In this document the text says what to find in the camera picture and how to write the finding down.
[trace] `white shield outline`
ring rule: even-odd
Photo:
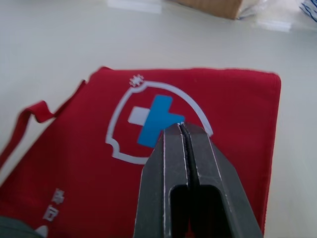
[[[212,136],[212,134],[213,134],[212,128],[211,128],[209,121],[208,121],[207,117],[205,116],[203,110],[198,106],[198,104],[187,93],[185,93],[182,90],[180,90],[179,88],[176,88],[176,87],[169,85],[167,83],[144,81],[144,83],[141,86],[130,87],[128,89],[128,91],[126,91],[126,93],[121,98],[119,104],[115,108],[114,113],[111,117],[110,123],[108,125],[107,135],[106,135],[106,143],[113,147],[112,156],[114,158],[120,159],[120,160],[123,160],[126,162],[130,162],[132,164],[137,164],[137,165],[144,165],[148,159],[148,157],[137,157],[137,156],[131,156],[131,155],[121,153],[119,143],[115,139],[113,139],[113,137],[112,137],[116,122],[119,118],[119,115],[120,115],[125,103],[128,101],[128,99],[130,98],[130,96],[133,93],[140,93],[140,92],[144,91],[147,87],[165,89],[165,90],[170,91],[170,92],[178,95],[179,97],[181,97],[195,111],[195,113],[199,117],[200,121],[202,122],[204,130],[208,134],[208,136],[209,137]]]

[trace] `red first aid bag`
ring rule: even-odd
[[[132,237],[141,171],[162,129],[203,127],[236,168],[264,231],[280,79],[250,70],[101,68],[51,114],[19,116],[0,166],[27,122],[55,117],[0,188],[0,215],[48,238]]]

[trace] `cardboard box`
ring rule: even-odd
[[[175,0],[182,5],[189,6],[214,16],[236,19],[240,13],[259,0]]]

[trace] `blue cross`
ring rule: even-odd
[[[154,148],[163,129],[174,123],[185,121],[184,116],[168,112],[172,101],[172,97],[169,96],[155,96],[150,113],[139,135],[138,144]]]

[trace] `red bag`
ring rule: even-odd
[[[0,188],[0,215],[49,238],[131,237],[141,170],[162,128],[202,126],[236,168],[264,231],[280,79],[250,70],[101,68],[54,114],[25,109],[0,166],[30,115],[55,120]]]

